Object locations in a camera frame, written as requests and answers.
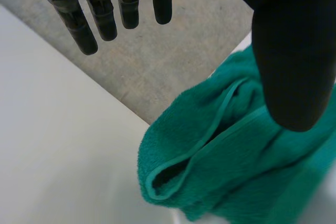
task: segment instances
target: white surface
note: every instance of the white surface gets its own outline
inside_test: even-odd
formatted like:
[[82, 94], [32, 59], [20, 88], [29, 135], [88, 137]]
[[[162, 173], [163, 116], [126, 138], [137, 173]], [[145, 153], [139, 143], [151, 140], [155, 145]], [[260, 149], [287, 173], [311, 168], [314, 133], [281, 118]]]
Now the white surface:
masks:
[[[148, 125], [2, 7], [0, 27], [0, 223], [188, 223], [140, 196]], [[335, 185], [334, 172], [302, 224], [334, 224]]]

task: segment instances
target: terry cloth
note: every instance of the terry cloth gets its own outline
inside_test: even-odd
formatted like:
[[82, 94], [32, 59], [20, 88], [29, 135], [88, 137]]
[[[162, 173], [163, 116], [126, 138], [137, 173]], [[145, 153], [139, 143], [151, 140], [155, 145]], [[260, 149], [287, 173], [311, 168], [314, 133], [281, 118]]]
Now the terry cloth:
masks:
[[140, 145], [143, 198], [190, 221], [209, 212], [231, 224], [295, 223], [336, 156], [336, 92], [297, 133], [273, 121], [262, 90], [249, 47], [179, 95]]

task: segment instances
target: green towel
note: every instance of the green towel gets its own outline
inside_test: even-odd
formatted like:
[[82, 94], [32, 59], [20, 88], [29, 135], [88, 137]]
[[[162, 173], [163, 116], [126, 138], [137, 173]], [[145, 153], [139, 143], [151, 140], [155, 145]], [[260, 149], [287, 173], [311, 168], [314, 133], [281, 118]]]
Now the green towel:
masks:
[[308, 132], [270, 117], [251, 47], [184, 91], [139, 149], [144, 199], [232, 224], [295, 223], [336, 156], [336, 92]]

